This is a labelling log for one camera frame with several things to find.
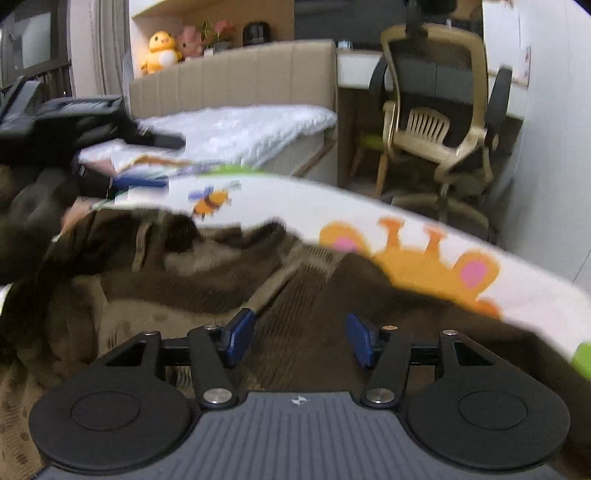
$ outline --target beige headboard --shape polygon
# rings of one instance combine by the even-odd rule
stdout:
[[[334,110],[335,96],[336,53],[330,40],[229,50],[168,67],[129,86],[134,118],[257,103]]]

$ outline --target gray base plate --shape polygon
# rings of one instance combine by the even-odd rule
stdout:
[[[559,480],[549,466],[490,475],[450,466],[421,450],[398,417],[355,404],[349,393],[252,392],[209,412],[177,450],[114,476],[49,467],[43,480]]]

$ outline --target pink plush toy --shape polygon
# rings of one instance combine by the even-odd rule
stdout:
[[[201,32],[197,27],[189,25],[183,28],[183,32],[177,37],[177,48],[185,59],[196,59],[203,56]]]

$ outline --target logo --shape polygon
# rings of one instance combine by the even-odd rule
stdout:
[[[298,395],[297,397],[293,397],[290,401],[294,405],[297,405],[299,407],[300,405],[303,405],[304,403],[307,403],[308,402],[308,399],[305,398],[305,397],[302,397],[301,395]]]

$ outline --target metal screw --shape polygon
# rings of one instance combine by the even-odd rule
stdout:
[[[203,399],[214,405],[229,402],[232,399],[232,392],[225,388],[210,388],[203,394]]]
[[[373,388],[365,394],[365,398],[371,403],[377,404],[390,403],[394,397],[394,392],[387,388]]]

